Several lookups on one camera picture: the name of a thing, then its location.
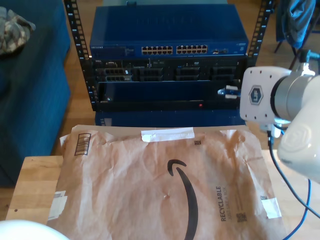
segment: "wooden surface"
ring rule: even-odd
[[[301,220],[304,207],[293,197],[277,172],[268,150],[262,151],[272,187],[283,216],[286,231],[291,232]],[[46,224],[62,166],[62,156],[27,157],[12,197],[6,219],[24,219]],[[305,201],[308,181],[279,163],[292,186]],[[310,206],[320,213],[320,185],[313,183]],[[319,239],[320,219],[309,213],[301,229],[292,239]]]
[[[90,43],[95,9],[97,6],[102,6],[102,2],[102,0],[77,0],[87,46],[89,46]],[[255,28],[261,2],[259,0],[228,0],[228,3],[236,5],[246,35],[250,41]],[[320,34],[311,34],[305,44],[305,48],[320,52],[319,42]],[[266,28],[263,44],[261,45],[256,65],[288,68],[294,57],[291,47],[285,42],[281,45],[278,52],[274,54],[276,46],[276,15],[272,14]],[[315,66],[316,65],[314,63],[311,64],[312,69],[317,70],[317,67]],[[71,96],[60,132],[56,139],[56,144],[52,151],[53,155],[61,155],[59,138],[69,134],[72,127],[79,124],[95,124],[95,113],[91,108],[73,39],[71,39],[70,51],[64,62],[64,69],[69,83]],[[264,133],[260,133],[258,125],[256,123],[249,123],[248,126],[251,132],[260,140],[262,149],[267,149],[267,136]],[[0,221],[4,220],[7,215],[13,192],[14,188],[0,188]]]
[[[47,224],[62,163],[62,156],[24,159],[6,220],[23,219]]]

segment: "blue network switch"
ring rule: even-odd
[[[93,59],[243,56],[248,38],[233,4],[97,7]]]

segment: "wooden floor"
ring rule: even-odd
[[[94,20],[95,9],[97,6],[102,6],[102,0],[78,0],[78,8],[85,34],[86,44],[89,46],[92,25]],[[260,1],[256,0],[228,0],[230,4],[235,4],[245,28],[246,34],[251,40],[258,12],[260,9]],[[276,43],[276,15],[270,17],[257,66],[279,66],[288,68],[294,57],[291,47],[284,43],[274,54]],[[305,48],[320,52],[320,34],[312,34],[305,45]],[[65,112],[64,120],[60,132],[56,139],[56,144],[52,151],[52,155],[60,155],[59,137],[62,137],[71,132],[72,127],[84,124],[95,124],[95,113],[92,111],[85,81],[82,75],[79,64],[75,44],[71,40],[70,52],[65,60],[65,73],[71,90],[69,105]],[[267,136],[259,131],[259,127],[254,123],[248,123],[250,130],[257,135],[263,149],[267,148]],[[13,188],[0,188],[0,221],[4,220],[7,215]]]

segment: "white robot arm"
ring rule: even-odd
[[[300,71],[250,67],[243,76],[240,116],[272,132],[290,123],[277,154],[289,168],[320,183],[320,76],[303,63]]]

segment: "camouflage fabric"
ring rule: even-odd
[[[35,29],[32,22],[0,7],[0,55],[13,53],[24,46]]]

